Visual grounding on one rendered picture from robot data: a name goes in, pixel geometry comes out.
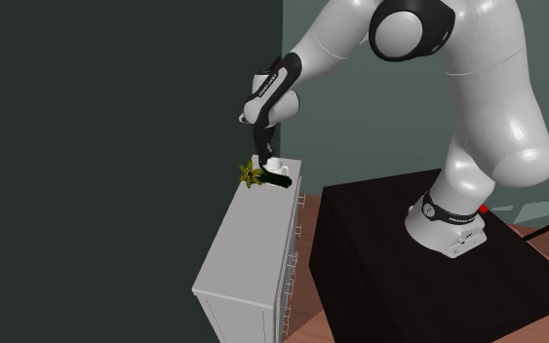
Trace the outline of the black robot stand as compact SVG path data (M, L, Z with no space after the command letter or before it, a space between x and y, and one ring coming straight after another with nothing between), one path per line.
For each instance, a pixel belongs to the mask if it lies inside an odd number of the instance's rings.
M485 242L457 258L408 234L437 175L324 189L309 267L335 343L493 343L549 315L549 261L493 213Z

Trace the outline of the white mug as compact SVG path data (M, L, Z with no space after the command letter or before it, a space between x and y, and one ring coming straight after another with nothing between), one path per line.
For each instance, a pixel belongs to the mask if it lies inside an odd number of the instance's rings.
M285 165L280 158L269 158L264 167L268 172L276 173L279 175L288 176L290 174L289 167Z

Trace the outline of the yellow green leafy plant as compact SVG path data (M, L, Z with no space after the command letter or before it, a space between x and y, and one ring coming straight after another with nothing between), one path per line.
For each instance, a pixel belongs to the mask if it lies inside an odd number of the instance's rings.
M239 180L244 182L248 189L251 189L254 185L262 185L264 181L263 169L261 167L256 167L252 160L249 160L245 165L240 165L239 169L241 175Z

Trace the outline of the white chest of drawers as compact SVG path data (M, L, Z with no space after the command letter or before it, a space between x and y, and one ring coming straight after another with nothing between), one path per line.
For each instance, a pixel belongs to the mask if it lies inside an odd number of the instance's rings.
M282 343L289 329L301 161L281 162L292 185L240 182L193 284L219 343Z

